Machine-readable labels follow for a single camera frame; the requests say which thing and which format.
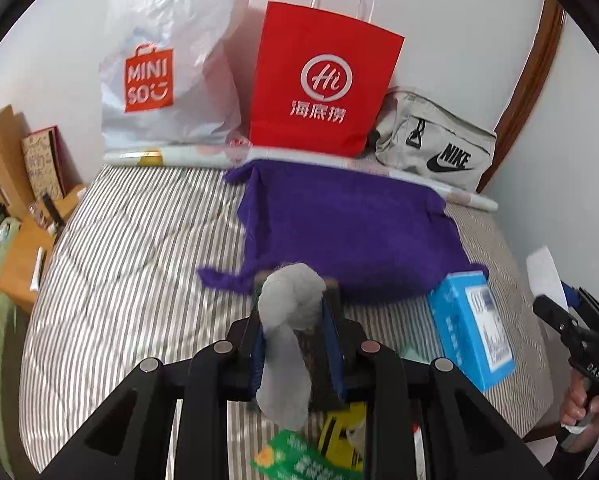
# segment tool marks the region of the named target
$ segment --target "silver screw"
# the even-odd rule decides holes
[[[441,359],[437,359],[435,361],[435,368],[437,368],[440,372],[450,372],[453,369],[454,365],[450,359],[446,359],[442,357]]]
[[[159,366],[159,361],[157,359],[155,359],[154,357],[149,357],[148,359],[144,359],[143,361],[140,362],[139,369],[145,373],[148,373],[148,372],[153,372],[154,370],[157,370],[158,366]]]
[[[377,341],[373,341],[372,339],[366,339],[361,344],[361,349],[367,354],[376,354],[379,352],[381,345]]]
[[[227,354],[228,352],[230,352],[233,349],[233,344],[230,341],[226,341],[226,340],[217,341],[213,345],[213,349],[218,354]]]

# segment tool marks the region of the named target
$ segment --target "purple fabric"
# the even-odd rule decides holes
[[[259,270],[303,262],[338,280],[343,299],[380,303],[419,296],[472,264],[445,202],[391,178],[311,164],[255,160],[225,176],[246,183],[246,227],[236,276],[199,269],[204,285],[249,294]]]

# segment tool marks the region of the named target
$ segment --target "wall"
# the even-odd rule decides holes
[[[58,124],[78,176],[101,167],[98,64],[107,0],[36,0],[0,44],[0,107]],[[247,112],[268,0],[251,0],[228,46]],[[308,4],[310,0],[284,0]],[[357,0],[323,0],[355,14]],[[417,86],[480,126],[497,123],[532,44],[542,0],[377,0],[374,23],[406,36],[394,83]]]
[[[599,300],[599,55],[569,19],[555,63],[529,121],[485,193],[499,202],[497,222],[525,269],[548,245],[560,277]],[[547,343],[557,420],[569,381],[568,354]]]

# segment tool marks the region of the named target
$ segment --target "wooden table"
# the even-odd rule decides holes
[[[77,207],[77,192],[83,188],[84,185],[80,184],[63,199],[55,202],[55,207],[64,220],[68,220]],[[27,215],[6,253],[0,272],[0,291],[29,314],[37,299],[37,292],[30,290],[30,282],[35,270],[38,249],[41,247],[46,251],[43,264],[43,269],[45,269],[53,250],[54,241],[55,235],[48,234],[37,225],[31,215]]]

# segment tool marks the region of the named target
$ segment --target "hand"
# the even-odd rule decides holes
[[[564,394],[559,421],[567,426],[574,426],[586,415],[584,405],[586,403],[586,391],[583,387],[583,375],[577,370],[571,370],[571,385]],[[568,449],[571,453],[577,453],[584,449],[592,448],[599,439],[599,396],[595,397],[589,410],[595,414],[588,427],[576,439],[573,446]]]

